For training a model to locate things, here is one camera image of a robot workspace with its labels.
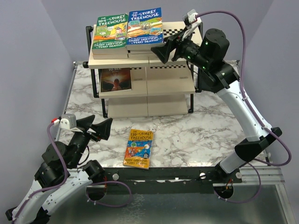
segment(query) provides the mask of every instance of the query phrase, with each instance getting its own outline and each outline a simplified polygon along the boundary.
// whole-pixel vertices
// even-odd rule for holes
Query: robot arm
[[[74,132],[68,145],[55,142],[67,168],[77,167],[90,139],[99,141],[109,138],[112,119],[93,125],[94,118],[92,115],[76,121],[75,115],[65,114],[54,121],[54,124],[59,124],[62,129]],[[41,191],[32,196],[37,190],[61,184],[64,179],[64,168],[52,144],[47,147],[42,158],[44,162],[35,174],[32,186],[21,204],[6,211],[8,220],[12,220],[14,224],[45,224],[50,215],[80,188],[93,181],[103,180],[104,169],[97,161],[89,161],[75,178],[68,180],[60,188]]]
[[[223,60],[229,47],[229,41],[225,34],[219,29],[209,29],[201,46],[198,46],[191,40],[192,32],[190,32],[201,23],[195,10],[190,11],[184,17],[184,22],[186,25],[184,30],[176,35],[166,37],[163,45],[152,47],[151,50],[162,63],[167,63],[170,53],[175,50],[172,61],[184,58],[196,65],[201,71],[199,75],[203,82],[209,87],[206,91],[216,93],[229,106],[240,123],[246,138],[235,146],[234,152],[216,166],[219,175],[226,176],[253,160],[275,138],[258,123],[241,95],[239,75],[231,65]],[[246,99],[257,112],[258,110],[250,98],[246,96]],[[273,128],[259,112],[257,114],[268,129],[277,136],[282,134],[279,127]]]
[[[76,194],[80,189],[92,183],[104,181],[104,172],[104,169],[98,161],[89,161],[74,178],[50,194],[42,206],[43,210],[47,211],[48,216],[51,216],[65,201]]]

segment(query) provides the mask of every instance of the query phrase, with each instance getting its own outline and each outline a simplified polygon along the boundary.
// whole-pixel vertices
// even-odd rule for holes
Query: lavender wall
[[[272,2],[273,0],[42,0],[73,61],[87,61],[85,27],[93,25],[99,16],[162,7],[163,21],[181,21],[182,15],[193,8],[198,13],[227,10],[240,17],[249,43]],[[227,35],[231,45],[226,59],[241,59],[242,36],[234,19],[228,15],[207,15],[202,20],[204,30],[219,28]]]
[[[264,117],[281,127],[293,158],[282,168],[286,190],[299,223],[299,1],[274,0],[247,47],[245,87]],[[272,159],[284,162],[280,144],[271,146]]]
[[[0,1],[0,223],[26,195],[73,63],[40,0]]]

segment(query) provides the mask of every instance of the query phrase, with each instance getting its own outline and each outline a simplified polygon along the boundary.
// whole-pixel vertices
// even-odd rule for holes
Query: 91-storey treehouse book
[[[123,165],[148,169],[154,133],[131,129]]]
[[[124,54],[127,49],[128,15],[110,15],[98,18],[93,37],[93,54]]]
[[[129,13],[128,50],[150,50],[151,47],[161,43],[163,43],[161,8]]]

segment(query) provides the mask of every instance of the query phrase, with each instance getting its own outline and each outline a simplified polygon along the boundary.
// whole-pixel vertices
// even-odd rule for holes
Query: screw
[[[112,175],[112,179],[113,179],[114,181],[117,181],[119,178],[120,178],[120,176],[119,176],[118,174],[113,174],[113,175]]]
[[[206,178],[206,174],[205,173],[200,173],[200,175],[199,175],[199,177],[200,177],[200,179],[205,179]]]
[[[235,176],[236,176],[236,178],[238,178],[238,179],[241,179],[241,178],[242,178],[242,174],[241,174],[240,172],[237,172],[237,173],[235,174]]]

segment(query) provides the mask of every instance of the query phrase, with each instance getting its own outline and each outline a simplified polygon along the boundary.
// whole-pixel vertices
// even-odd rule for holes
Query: marble surface
[[[189,108],[190,95],[186,100]],[[93,97],[90,70],[82,65],[77,67],[66,113],[75,114],[77,119],[95,114],[94,124],[104,120],[101,100]],[[194,95],[192,114],[114,119],[109,140],[90,141],[89,159],[98,160],[102,167],[123,167],[131,128],[154,132],[150,167],[214,166],[244,139],[241,126],[226,104],[217,95],[204,91]],[[72,135],[61,130],[58,140],[68,144]]]

